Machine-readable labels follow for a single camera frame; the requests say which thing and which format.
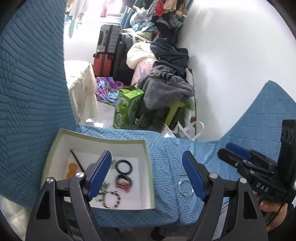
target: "green package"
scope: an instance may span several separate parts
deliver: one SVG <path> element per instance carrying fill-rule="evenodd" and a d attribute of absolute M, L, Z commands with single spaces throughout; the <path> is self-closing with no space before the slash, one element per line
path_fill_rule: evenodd
<path fill-rule="evenodd" d="M 124 87 L 119 91 L 113 120 L 114 128 L 127 129 L 135 123 L 143 95 L 144 92 L 134 86 Z"/>

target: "bracelet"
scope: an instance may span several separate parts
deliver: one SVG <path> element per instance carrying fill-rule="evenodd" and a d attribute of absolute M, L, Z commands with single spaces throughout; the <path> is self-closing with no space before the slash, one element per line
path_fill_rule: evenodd
<path fill-rule="evenodd" d="M 120 201 L 121 201 L 121 197 L 120 197 L 120 195 L 116 191 L 114 191 L 114 192 L 108 192 L 107 189 L 108 189 L 109 185 L 110 185 L 110 183 L 103 182 L 103 184 L 101 186 L 101 189 L 100 189 L 100 192 L 95 197 L 95 200 L 98 201 L 98 202 L 103 202 L 103 206 L 105 208 L 115 209 L 115 208 L 117 208 L 119 206 Z M 106 199 L 106 194 L 107 193 L 110 193 L 110 194 L 115 195 L 117 197 L 117 202 L 116 202 L 116 204 L 113 207 L 108 207 L 106 205 L 106 203 L 105 203 L 105 199 Z"/>
<path fill-rule="evenodd" d="M 179 189 L 180 193 L 181 193 L 182 195 L 184 195 L 184 196 L 191 196 L 191 195 L 194 193 L 193 188 L 192 188 L 192 191 L 191 191 L 190 194 L 185 194 L 185 193 L 182 192 L 182 190 L 181 190 L 181 183 L 182 183 L 183 181 L 188 181 L 188 182 L 190 183 L 190 181 L 189 181 L 188 179 L 186 179 L 186 178 L 180 180 L 179 183 L 178 183 L 178 189 Z"/>
<path fill-rule="evenodd" d="M 126 163 L 126 164 L 129 166 L 129 170 L 128 170 L 128 172 L 122 172 L 122 171 L 119 170 L 118 166 L 119 166 L 119 164 L 122 163 L 122 162 Z M 115 164 L 115 169 L 116 169 L 116 171 L 117 171 L 118 173 L 120 173 L 120 174 L 129 175 L 129 174 L 131 174 L 131 172 L 133 171 L 133 166 L 132 166 L 132 164 L 131 164 L 129 161 L 124 160 L 124 159 L 121 159 L 121 160 L 119 160 L 119 161 L 116 162 L 116 164 Z"/>
<path fill-rule="evenodd" d="M 107 205 L 106 205 L 106 203 L 105 203 L 105 196 L 106 196 L 106 194 L 107 193 L 110 193 L 110 194 L 112 194 L 112 195 L 115 195 L 115 196 L 117 196 L 117 202 L 116 202 L 116 204 L 113 206 L 113 207 L 107 207 Z M 115 192 L 106 192 L 105 194 L 104 194 L 104 198 L 103 198 L 103 206 L 105 207 L 105 208 L 112 208 L 112 209 L 115 209 L 115 208 L 117 208 L 118 207 L 118 205 L 120 204 L 120 200 L 121 200 L 121 197 L 120 197 L 120 195 L 115 191 Z"/>
<path fill-rule="evenodd" d="M 123 183 L 119 182 L 119 180 L 121 178 L 126 180 L 128 183 L 123 184 Z M 133 185 L 133 181 L 127 175 L 124 175 L 124 174 L 119 174 L 115 179 L 115 183 L 116 183 L 116 186 L 121 189 L 130 189 Z"/>

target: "quilted fabric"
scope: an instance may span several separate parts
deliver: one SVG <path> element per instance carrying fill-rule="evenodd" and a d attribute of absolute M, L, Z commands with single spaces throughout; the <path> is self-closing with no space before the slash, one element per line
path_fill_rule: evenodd
<path fill-rule="evenodd" d="M 32 209 L 60 128 L 75 130 L 63 57 L 66 0 L 27 0 L 0 35 L 0 193 Z"/>
<path fill-rule="evenodd" d="M 194 142 L 165 139 L 181 224 L 195 223 L 203 207 L 203 202 L 195 195 L 185 197 L 177 188 L 179 180 L 184 178 L 180 174 L 185 173 L 181 161 L 183 152 L 190 150 L 209 172 L 215 172 L 224 179 L 237 180 L 240 175 L 234 167 L 218 158 L 218 150 L 224 148 L 228 142 L 233 142 L 244 148 L 257 150 L 277 161 L 283 119 L 296 119 L 296 103 L 278 84 L 269 81 L 245 114 L 220 140 Z M 190 189 L 191 186 L 187 189 L 184 187 L 184 191 L 188 192 Z"/>
<path fill-rule="evenodd" d="M 60 128 L 112 139 L 146 139 L 156 208 L 94 210 L 102 226 L 154 226 L 178 219 L 163 138 L 149 131 L 78 126 L 66 85 L 63 19 L 66 1 L 28 0 L 0 36 L 0 194 L 31 210 L 46 155 Z"/>
<path fill-rule="evenodd" d="M 153 131 L 129 131 L 79 125 L 77 132 L 109 139 L 145 139 L 152 161 L 155 209 L 140 211 L 101 210 L 93 208 L 101 226 L 141 227 L 174 223 L 178 219 L 178 206 L 164 138 Z"/>

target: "black stick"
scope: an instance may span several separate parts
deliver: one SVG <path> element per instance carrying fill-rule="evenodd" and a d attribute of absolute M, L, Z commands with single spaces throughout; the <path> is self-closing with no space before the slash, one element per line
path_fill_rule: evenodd
<path fill-rule="evenodd" d="M 74 154 L 74 152 L 72 150 L 70 150 L 70 152 L 72 153 L 72 155 L 74 156 L 75 160 L 77 161 L 78 163 L 78 166 L 80 167 L 80 169 L 85 172 L 85 170 L 83 169 L 82 165 L 80 164 L 80 162 L 78 161 L 77 159 L 77 156 Z"/>

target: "suitcase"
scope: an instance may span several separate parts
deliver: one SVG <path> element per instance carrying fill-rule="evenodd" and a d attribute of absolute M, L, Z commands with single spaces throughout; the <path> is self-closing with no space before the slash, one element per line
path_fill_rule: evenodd
<path fill-rule="evenodd" d="M 99 53 L 115 53 L 121 29 L 120 25 L 103 24 L 96 51 Z"/>
<path fill-rule="evenodd" d="M 133 77 L 133 69 L 130 69 L 126 64 L 126 44 L 119 41 L 116 48 L 116 53 L 114 54 L 114 67 L 112 71 L 112 76 L 114 81 L 121 81 L 125 86 L 131 84 L 131 79 Z"/>
<path fill-rule="evenodd" d="M 112 70 L 113 53 L 95 53 L 94 57 L 94 75 L 96 77 L 109 77 Z"/>

